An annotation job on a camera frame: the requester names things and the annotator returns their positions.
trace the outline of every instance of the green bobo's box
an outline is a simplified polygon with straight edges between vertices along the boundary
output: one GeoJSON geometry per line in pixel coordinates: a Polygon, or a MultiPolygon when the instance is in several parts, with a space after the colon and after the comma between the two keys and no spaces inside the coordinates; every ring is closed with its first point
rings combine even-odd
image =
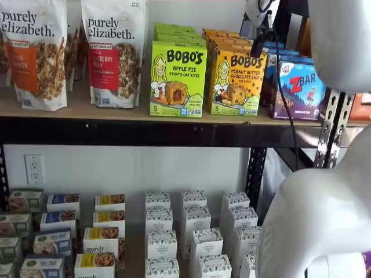
{"type": "Polygon", "coordinates": [[[202,117],[206,47],[152,42],[151,116],[202,117]]]}

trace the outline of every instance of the cartoon woman illustration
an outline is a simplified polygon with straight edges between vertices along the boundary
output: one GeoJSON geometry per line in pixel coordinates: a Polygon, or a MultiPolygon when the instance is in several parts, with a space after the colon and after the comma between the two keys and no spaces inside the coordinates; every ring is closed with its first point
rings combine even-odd
{"type": "Polygon", "coordinates": [[[156,56],[152,66],[151,97],[165,99],[166,61],[162,54],[156,56]]]}
{"type": "Polygon", "coordinates": [[[214,94],[220,95],[222,91],[226,91],[229,81],[230,65],[227,60],[220,62],[215,76],[214,94]]]}

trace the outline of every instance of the electrical outlet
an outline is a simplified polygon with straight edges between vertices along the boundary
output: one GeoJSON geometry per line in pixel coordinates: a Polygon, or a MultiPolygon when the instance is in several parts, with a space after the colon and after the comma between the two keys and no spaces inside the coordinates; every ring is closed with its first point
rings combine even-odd
{"type": "Polygon", "coordinates": [[[26,163],[27,183],[29,185],[44,184],[42,155],[24,155],[26,163]]]}

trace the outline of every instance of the purely elizabeth granola bag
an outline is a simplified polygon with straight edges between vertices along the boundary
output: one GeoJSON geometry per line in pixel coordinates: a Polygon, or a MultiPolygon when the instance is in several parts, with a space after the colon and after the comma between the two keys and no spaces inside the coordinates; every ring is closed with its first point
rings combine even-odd
{"type": "Polygon", "coordinates": [[[66,0],[0,0],[0,24],[22,107],[66,107],[66,0]]]}
{"type": "Polygon", "coordinates": [[[82,0],[91,103],[138,106],[147,0],[82,0]]]}

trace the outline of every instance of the yellow bobo's box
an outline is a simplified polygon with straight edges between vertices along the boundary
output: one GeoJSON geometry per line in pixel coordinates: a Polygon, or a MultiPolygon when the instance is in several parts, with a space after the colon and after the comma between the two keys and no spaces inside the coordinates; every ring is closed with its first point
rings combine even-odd
{"type": "Polygon", "coordinates": [[[251,48],[216,46],[213,51],[209,108],[216,115],[257,115],[267,54],[250,56],[251,48]]]}

